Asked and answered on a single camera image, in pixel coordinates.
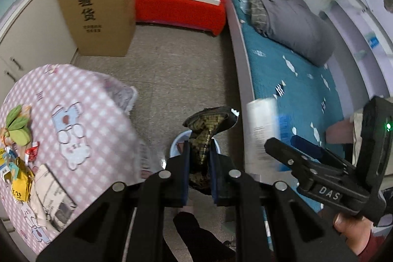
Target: metal screw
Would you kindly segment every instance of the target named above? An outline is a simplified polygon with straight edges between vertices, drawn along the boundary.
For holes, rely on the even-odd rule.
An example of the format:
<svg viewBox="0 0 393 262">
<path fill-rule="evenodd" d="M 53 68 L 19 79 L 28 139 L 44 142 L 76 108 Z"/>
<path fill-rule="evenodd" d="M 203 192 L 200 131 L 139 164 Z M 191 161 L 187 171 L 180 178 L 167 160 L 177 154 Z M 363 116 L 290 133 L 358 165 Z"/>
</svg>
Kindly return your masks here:
<svg viewBox="0 0 393 262">
<path fill-rule="evenodd" d="M 125 188 L 125 185 L 124 185 L 123 182 L 115 182 L 115 183 L 112 185 L 112 189 L 113 189 L 113 191 L 115 191 L 115 192 L 123 191 L 124 188 Z"/>
<path fill-rule="evenodd" d="M 276 189 L 280 190 L 280 191 L 285 191 L 286 188 L 288 188 L 288 185 L 283 181 L 276 182 L 275 186 L 276 186 Z"/>
<path fill-rule="evenodd" d="M 159 176 L 161 179 L 168 179 L 168 178 L 171 176 L 171 173 L 170 173 L 170 171 L 168 171 L 168 170 L 162 170 L 162 171 L 160 171 L 160 172 L 158 173 L 158 176 Z"/>
<path fill-rule="evenodd" d="M 237 169 L 232 169 L 232 170 L 229 171 L 229 175 L 232 178 L 239 178 L 242 175 L 242 173 L 239 170 L 237 170 Z"/>
</svg>

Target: cartoon print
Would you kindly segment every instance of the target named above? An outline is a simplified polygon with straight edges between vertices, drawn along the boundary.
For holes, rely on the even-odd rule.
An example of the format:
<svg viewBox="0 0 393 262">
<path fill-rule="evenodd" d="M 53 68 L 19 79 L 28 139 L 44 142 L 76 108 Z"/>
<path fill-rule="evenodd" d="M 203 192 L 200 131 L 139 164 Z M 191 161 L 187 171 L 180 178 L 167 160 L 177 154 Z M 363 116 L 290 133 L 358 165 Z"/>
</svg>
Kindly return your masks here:
<svg viewBox="0 0 393 262">
<path fill-rule="evenodd" d="M 253 53 L 255 53 L 255 55 L 258 55 L 259 57 L 266 57 L 266 54 L 260 50 L 254 50 Z"/>
<path fill-rule="evenodd" d="M 281 83 L 279 83 L 276 86 L 276 94 L 279 95 L 280 97 L 282 97 L 284 95 L 284 86 L 286 86 L 285 82 L 283 80 L 281 80 Z"/>
<path fill-rule="evenodd" d="M 319 132 L 317 130 L 317 128 L 314 127 L 314 125 L 311 123 L 310 127 L 313 129 L 314 131 L 314 137 L 315 140 L 317 140 L 317 142 L 321 142 L 320 136 L 319 136 Z"/>
<path fill-rule="evenodd" d="M 44 230 L 38 225 L 37 219 L 35 217 L 35 213 L 29 207 L 27 202 L 19 201 L 19 204 L 22 204 L 20 209 L 22 210 L 23 215 L 24 215 L 24 219 L 27 222 L 27 224 L 29 225 L 29 227 L 31 228 L 31 233 L 34 235 L 37 242 L 43 241 L 45 244 L 50 243 L 50 239 L 47 237 Z"/>
<path fill-rule="evenodd" d="M 323 83 L 325 84 L 326 88 L 329 89 L 329 91 L 330 91 L 329 84 L 327 83 L 327 80 L 322 75 L 321 75 L 321 77 L 322 77 Z"/>
<path fill-rule="evenodd" d="M 292 63 L 289 60 L 286 60 L 285 56 L 283 55 L 282 58 L 284 58 L 285 62 L 286 62 L 286 66 L 291 70 L 291 72 L 295 73 L 295 76 L 297 77 L 298 73 L 295 71 L 294 66 L 292 65 Z"/>
<path fill-rule="evenodd" d="M 326 99 L 325 99 L 325 97 L 323 98 L 323 100 L 321 102 L 321 105 L 322 105 L 322 112 L 325 113 L 325 110 L 326 110 Z"/>
<path fill-rule="evenodd" d="M 36 96 L 37 96 L 37 100 L 40 101 L 42 98 L 44 98 L 44 92 L 43 92 L 43 91 L 40 91 L 40 92 L 38 92 L 38 93 L 36 94 Z"/>
<path fill-rule="evenodd" d="M 23 235 L 23 237 L 27 240 L 27 234 L 25 232 L 23 232 L 23 230 L 19 230 L 20 234 Z"/>
<path fill-rule="evenodd" d="M 57 71 L 58 71 L 58 64 L 56 64 L 56 65 L 52 65 L 52 64 L 48 64 L 48 65 L 46 65 L 46 68 L 45 68 L 45 74 L 46 73 L 48 73 L 48 74 L 55 74 L 55 73 L 57 73 Z"/>
<path fill-rule="evenodd" d="M 52 111 L 60 153 L 67 160 L 68 168 L 75 170 L 78 165 L 90 157 L 91 148 L 87 143 L 86 131 L 78 122 L 82 114 L 82 105 L 77 102 L 67 110 L 57 105 Z"/>
</svg>

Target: finger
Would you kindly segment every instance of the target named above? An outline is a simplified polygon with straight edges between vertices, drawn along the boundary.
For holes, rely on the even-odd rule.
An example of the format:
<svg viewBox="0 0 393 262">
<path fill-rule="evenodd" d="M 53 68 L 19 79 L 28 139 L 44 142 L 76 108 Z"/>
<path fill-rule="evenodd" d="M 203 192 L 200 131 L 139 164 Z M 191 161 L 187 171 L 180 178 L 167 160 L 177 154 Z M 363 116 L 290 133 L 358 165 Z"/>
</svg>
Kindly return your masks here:
<svg viewBox="0 0 393 262">
<path fill-rule="evenodd" d="M 334 220 L 335 229 L 347 237 L 347 245 L 355 254 L 360 254 L 367 246 L 371 233 L 371 221 L 337 214 Z"/>
</svg>

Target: table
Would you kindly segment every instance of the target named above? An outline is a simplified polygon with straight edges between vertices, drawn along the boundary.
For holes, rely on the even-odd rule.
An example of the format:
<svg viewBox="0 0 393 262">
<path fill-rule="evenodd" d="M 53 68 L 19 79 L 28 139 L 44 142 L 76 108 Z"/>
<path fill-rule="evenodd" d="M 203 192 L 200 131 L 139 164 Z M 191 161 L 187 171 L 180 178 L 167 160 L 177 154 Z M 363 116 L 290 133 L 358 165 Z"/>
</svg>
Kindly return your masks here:
<svg viewBox="0 0 393 262">
<path fill-rule="evenodd" d="M 71 65 L 32 70 L 11 89 L 0 108 L 0 126 L 19 104 L 31 106 L 36 171 L 46 164 L 77 205 L 72 222 L 114 182 L 133 185 L 162 169 L 138 138 L 128 113 L 137 91 L 115 78 Z M 16 231 L 40 253 L 57 233 L 39 225 L 28 202 L 16 201 L 0 179 L 1 201 Z"/>
</svg>

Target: fish pattern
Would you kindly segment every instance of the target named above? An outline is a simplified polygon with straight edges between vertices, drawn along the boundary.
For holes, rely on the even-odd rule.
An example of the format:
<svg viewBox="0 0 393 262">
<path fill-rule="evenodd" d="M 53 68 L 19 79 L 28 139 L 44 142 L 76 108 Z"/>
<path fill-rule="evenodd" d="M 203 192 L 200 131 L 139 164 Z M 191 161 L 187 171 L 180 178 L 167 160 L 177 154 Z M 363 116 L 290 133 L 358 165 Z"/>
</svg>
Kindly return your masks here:
<svg viewBox="0 0 393 262">
<path fill-rule="evenodd" d="M 298 73 L 296 72 L 296 70 L 295 70 L 294 66 L 292 65 L 292 63 L 289 60 L 287 60 L 284 55 L 282 56 L 282 58 L 284 58 L 284 60 L 286 62 L 286 65 L 291 70 L 291 72 L 294 72 L 295 76 L 297 77 Z"/>
<path fill-rule="evenodd" d="M 276 95 L 273 95 L 274 98 L 278 98 L 278 96 L 282 97 L 285 93 L 284 86 L 286 86 L 285 82 L 281 80 L 281 83 L 276 86 Z"/>
<path fill-rule="evenodd" d="M 321 138 L 319 136 L 319 132 L 318 132 L 317 128 L 315 128 L 312 123 L 311 123 L 310 127 L 314 130 L 315 140 L 317 140 L 317 142 L 321 142 Z"/>
<path fill-rule="evenodd" d="M 321 77 L 322 77 L 323 83 L 325 84 L 326 88 L 329 89 L 329 91 L 330 91 L 330 87 L 329 87 L 329 84 L 327 83 L 326 79 L 323 77 L 323 75 L 321 75 Z"/>
<path fill-rule="evenodd" d="M 255 55 L 258 55 L 259 57 L 266 57 L 266 54 L 260 50 L 254 50 L 253 53 L 255 53 Z"/>
<path fill-rule="evenodd" d="M 325 110 L 326 110 L 326 99 L 325 99 L 325 97 L 323 98 L 321 105 L 322 105 L 322 112 L 325 113 Z"/>
</svg>

